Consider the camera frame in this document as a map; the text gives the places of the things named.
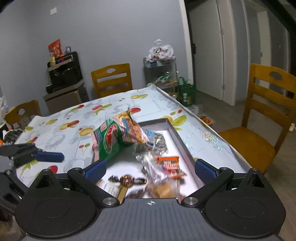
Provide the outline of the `dark candy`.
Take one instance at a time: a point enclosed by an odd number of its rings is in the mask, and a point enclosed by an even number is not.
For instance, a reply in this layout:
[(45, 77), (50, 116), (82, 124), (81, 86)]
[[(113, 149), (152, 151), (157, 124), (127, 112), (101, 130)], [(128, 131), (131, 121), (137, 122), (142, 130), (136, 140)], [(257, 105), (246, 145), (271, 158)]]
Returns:
[(145, 185), (147, 184), (147, 180), (145, 178), (134, 178), (129, 174), (125, 174), (121, 177), (111, 176), (108, 178), (110, 182), (120, 183), (123, 187), (130, 188), (133, 185)]

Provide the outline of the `orange snack packet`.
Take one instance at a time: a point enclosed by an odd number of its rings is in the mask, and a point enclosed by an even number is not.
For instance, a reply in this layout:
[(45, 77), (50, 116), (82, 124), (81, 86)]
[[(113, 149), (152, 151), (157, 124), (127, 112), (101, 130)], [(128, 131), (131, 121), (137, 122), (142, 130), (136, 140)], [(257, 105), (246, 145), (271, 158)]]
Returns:
[(182, 179), (187, 176), (187, 174), (180, 169), (178, 156), (156, 157), (156, 163), (162, 167), (172, 179)]

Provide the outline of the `tan triangular cake packet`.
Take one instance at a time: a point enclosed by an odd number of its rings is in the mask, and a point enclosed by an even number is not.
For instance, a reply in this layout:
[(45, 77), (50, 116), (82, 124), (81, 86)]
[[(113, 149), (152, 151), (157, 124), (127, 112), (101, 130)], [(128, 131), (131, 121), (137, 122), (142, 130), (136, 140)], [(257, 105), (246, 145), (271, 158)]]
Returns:
[(150, 183), (145, 190), (152, 198), (177, 198), (181, 200), (184, 197), (180, 193), (180, 184), (177, 180)]

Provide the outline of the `green shrimp chips bag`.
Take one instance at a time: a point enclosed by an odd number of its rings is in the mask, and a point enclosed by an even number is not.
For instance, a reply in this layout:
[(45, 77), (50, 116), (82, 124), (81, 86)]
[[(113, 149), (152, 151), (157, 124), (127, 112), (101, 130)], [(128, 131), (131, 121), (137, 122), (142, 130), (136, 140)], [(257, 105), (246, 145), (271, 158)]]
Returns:
[(91, 134), (94, 161), (107, 161), (133, 144), (146, 144), (148, 137), (132, 118), (130, 109), (106, 119)]

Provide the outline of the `dark tube snack packet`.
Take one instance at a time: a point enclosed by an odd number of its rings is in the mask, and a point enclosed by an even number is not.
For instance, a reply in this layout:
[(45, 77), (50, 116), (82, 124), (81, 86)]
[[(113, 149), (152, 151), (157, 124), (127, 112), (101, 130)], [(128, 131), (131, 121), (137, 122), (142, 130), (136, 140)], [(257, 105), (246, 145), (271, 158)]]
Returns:
[(149, 183), (164, 182), (169, 178), (168, 172), (157, 164), (152, 151), (137, 148), (135, 158), (143, 165), (142, 171), (147, 176)]

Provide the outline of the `clear sunflower seeds bag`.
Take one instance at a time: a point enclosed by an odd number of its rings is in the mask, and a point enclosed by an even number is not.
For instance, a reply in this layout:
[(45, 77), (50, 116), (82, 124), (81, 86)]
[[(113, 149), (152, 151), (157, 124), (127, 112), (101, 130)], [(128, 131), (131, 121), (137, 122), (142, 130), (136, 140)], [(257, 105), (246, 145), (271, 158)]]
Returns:
[(146, 146), (154, 156), (161, 156), (168, 152), (165, 138), (161, 133), (145, 130), (145, 134), (148, 137)]

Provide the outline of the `small brown pastry packet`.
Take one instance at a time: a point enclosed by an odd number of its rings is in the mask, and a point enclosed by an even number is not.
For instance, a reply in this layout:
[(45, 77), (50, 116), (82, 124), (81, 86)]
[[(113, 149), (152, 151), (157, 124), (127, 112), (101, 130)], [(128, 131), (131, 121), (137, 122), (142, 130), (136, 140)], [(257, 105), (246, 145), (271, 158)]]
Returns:
[(113, 197), (116, 197), (120, 203), (123, 202), (128, 190), (128, 187), (125, 187), (123, 185), (111, 184), (104, 180), (99, 180), (96, 185)]

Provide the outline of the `fruit print tablecloth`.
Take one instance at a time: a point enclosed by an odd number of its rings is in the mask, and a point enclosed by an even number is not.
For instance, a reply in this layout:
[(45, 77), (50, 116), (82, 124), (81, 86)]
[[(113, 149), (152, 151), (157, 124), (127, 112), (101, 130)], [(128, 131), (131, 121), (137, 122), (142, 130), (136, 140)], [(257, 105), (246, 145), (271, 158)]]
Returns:
[(168, 94), (152, 85), (79, 104), (50, 116), (36, 116), (20, 135), (19, 144), (59, 152), (57, 172), (85, 168), (109, 158), (124, 146), (152, 143), (143, 121), (169, 123), (195, 158), (214, 167), (246, 172), (250, 165), (210, 126)]

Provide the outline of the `black plastic bag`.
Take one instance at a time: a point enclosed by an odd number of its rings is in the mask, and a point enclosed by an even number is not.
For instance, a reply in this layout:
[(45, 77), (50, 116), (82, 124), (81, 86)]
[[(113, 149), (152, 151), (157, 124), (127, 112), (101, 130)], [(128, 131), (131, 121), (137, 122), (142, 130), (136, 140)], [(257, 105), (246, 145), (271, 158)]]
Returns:
[(21, 129), (8, 131), (4, 136), (3, 143), (7, 145), (13, 145), (22, 133), (23, 131)]

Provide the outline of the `wooden chair left side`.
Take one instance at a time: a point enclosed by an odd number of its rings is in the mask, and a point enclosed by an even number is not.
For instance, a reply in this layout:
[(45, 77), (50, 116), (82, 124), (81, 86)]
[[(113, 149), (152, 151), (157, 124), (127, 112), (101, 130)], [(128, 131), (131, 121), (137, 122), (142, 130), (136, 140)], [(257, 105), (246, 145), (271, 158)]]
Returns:
[(14, 129), (15, 125), (24, 130), (33, 116), (41, 116), (39, 103), (36, 99), (22, 103), (15, 108), (12, 108), (4, 117), (8, 125)]

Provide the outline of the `wooden chair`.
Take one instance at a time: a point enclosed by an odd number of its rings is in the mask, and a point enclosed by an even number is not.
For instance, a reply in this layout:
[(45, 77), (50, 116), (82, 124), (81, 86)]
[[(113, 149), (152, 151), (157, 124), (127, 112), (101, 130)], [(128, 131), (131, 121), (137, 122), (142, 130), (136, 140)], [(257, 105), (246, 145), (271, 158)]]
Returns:
[(280, 150), (295, 117), (295, 98), (258, 83), (295, 93), (295, 76), (273, 66), (252, 63), (241, 126), (222, 131), (248, 164), (265, 173)]
[(130, 64), (115, 64), (91, 72), (97, 98), (132, 90)]
[(14, 129), (15, 125), (24, 130), (33, 116), (41, 116), (39, 103), (36, 99), (22, 103), (15, 108), (12, 108), (4, 117), (8, 125)]

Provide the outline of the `wooden chair right side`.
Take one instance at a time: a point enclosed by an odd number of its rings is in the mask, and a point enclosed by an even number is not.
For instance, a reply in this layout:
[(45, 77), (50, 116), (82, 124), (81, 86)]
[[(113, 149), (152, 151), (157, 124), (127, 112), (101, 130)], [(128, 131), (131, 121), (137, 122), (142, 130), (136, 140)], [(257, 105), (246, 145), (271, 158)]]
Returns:
[(241, 126), (222, 131), (248, 164), (265, 173), (280, 150), (295, 117), (295, 98), (258, 83), (295, 93), (295, 76), (273, 66), (252, 63)]

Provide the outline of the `wooden chair far side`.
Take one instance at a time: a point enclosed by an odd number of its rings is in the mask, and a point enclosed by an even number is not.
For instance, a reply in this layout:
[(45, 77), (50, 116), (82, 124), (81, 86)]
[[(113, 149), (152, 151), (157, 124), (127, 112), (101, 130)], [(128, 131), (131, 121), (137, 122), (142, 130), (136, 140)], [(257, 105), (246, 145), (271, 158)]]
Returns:
[(97, 98), (132, 90), (130, 64), (115, 64), (91, 72)]

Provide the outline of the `metal storage cart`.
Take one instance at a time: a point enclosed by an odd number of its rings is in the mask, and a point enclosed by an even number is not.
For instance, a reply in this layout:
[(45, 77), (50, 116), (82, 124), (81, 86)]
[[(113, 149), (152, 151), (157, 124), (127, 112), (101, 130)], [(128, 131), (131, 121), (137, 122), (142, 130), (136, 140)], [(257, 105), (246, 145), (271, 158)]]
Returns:
[(178, 74), (176, 58), (165, 61), (149, 61), (143, 59), (144, 79), (147, 86), (154, 84), (160, 89), (176, 88), (178, 86)]

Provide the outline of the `red snack bag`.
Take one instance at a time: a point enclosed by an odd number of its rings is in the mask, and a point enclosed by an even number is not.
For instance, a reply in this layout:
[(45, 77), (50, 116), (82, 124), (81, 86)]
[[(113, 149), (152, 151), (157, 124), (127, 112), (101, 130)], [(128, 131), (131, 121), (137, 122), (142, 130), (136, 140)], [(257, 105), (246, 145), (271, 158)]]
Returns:
[(48, 46), (49, 52), (53, 53), (55, 58), (61, 57), (63, 56), (63, 52), (61, 49), (61, 43), (60, 43), (60, 39), (52, 42), (49, 46)]

